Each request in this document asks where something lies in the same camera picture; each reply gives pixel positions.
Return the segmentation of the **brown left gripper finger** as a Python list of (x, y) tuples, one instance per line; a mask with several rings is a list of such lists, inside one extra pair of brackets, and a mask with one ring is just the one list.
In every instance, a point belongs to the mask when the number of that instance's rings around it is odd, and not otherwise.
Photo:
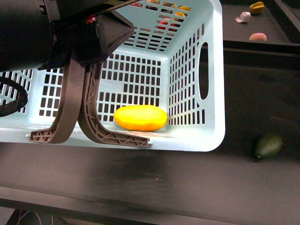
[(61, 144), (71, 136), (79, 115), (83, 95), (85, 66), (75, 52), (65, 61), (62, 90), (57, 115), (49, 128), (31, 131), (29, 141)]
[(101, 69), (101, 63), (87, 65), (85, 68), (81, 108), (77, 120), (81, 130), (96, 143), (149, 148), (148, 138), (110, 131), (101, 124), (97, 114)]

